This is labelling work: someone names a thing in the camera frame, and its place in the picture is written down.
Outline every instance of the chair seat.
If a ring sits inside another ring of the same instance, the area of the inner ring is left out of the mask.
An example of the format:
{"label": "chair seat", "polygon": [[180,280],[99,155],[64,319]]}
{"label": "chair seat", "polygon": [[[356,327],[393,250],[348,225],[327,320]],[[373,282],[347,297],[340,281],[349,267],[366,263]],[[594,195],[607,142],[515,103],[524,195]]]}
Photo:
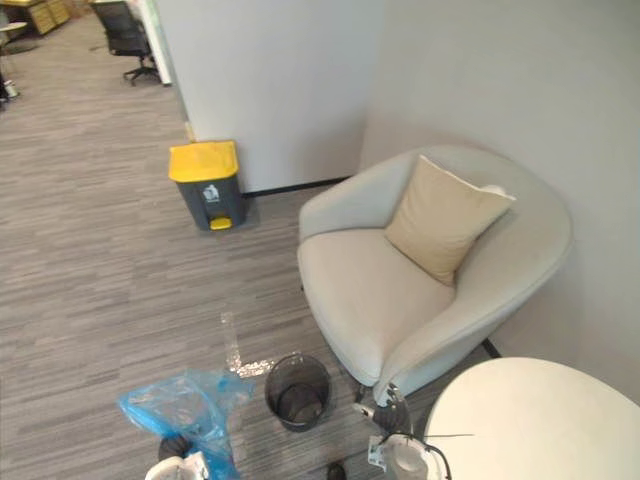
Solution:
{"label": "chair seat", "polygon": [[298,263],[325,339],[363,385],[380,377],[393,348],[445,310],[455,289],[398,251],[382,229],[322,233],[304,240]]}

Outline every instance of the black mesh wastebasket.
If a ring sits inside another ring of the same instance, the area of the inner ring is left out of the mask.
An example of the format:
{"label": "black mesh wastebasket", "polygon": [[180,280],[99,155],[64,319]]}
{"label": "black mesh wastebasket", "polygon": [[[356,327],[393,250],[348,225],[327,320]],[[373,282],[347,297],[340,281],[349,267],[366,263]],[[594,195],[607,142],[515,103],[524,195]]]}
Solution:
{"label": "black mesh wastebasket", "polygon": [[329,405],[331,382],[318,360],[296,353],[280,360],[269,372],[265,398],[282,425],[293,432],[312,428]]}

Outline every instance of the yellow pedal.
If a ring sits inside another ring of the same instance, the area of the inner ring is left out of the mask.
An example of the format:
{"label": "yellow pedal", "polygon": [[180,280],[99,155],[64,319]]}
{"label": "yellow pedal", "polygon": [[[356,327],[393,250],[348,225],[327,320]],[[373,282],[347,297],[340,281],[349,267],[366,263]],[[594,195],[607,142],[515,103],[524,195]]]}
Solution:
{"label": "yellow pedal", "polygon": [[214,218],[209,222],[209,228],[211,230],[226,230],[227,228],[231,228],[232,225],[231,219],[228,217]]}

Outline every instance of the beige cushion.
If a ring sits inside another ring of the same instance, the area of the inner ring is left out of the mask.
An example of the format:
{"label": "beige cushion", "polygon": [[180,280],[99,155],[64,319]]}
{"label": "beige cushion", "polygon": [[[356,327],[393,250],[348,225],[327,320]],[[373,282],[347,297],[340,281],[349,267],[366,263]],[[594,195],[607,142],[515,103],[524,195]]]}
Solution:
{"label": "beige cushion", "polygon": [[474,240],[513,201],[493,186],[475,187],[420,156],[385,233],[429,275],[453,285]]}
{"label": "beige cushion", "polygon": [[393,349],[455,296],[394,248],[381,228],[314,235],[300,245],[298,260],[320,330],[363,385],[375,384]]}

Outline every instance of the yellow lid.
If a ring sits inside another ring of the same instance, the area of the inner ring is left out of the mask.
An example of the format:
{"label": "yellow lid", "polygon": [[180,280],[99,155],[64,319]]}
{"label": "yellow lid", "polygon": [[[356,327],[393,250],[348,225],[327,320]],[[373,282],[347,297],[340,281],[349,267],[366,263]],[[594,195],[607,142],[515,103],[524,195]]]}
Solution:
{"label": "yellow lid", "polygon": [[173,181],[202,182],[218,180],[238,171],[233,141],[191,143],[171,147],[169,178]]}

